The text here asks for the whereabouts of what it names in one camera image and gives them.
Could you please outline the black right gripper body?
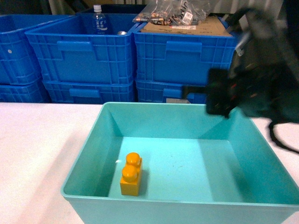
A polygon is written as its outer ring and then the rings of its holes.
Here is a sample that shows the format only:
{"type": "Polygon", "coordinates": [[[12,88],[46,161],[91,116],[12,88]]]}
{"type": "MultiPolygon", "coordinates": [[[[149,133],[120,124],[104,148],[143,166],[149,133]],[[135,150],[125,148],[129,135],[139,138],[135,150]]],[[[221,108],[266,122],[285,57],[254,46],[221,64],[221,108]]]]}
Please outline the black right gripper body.
{"type": "Polygon", "coordinates": [[[206,86],[206,112],[228,117],[236,107],[248,117],[273,121],[299,119],[299,60],[287,35],[269,13],[243,7],[227,18],[234,29],[245,16],[228,70],[211,69],[206,86]]]}

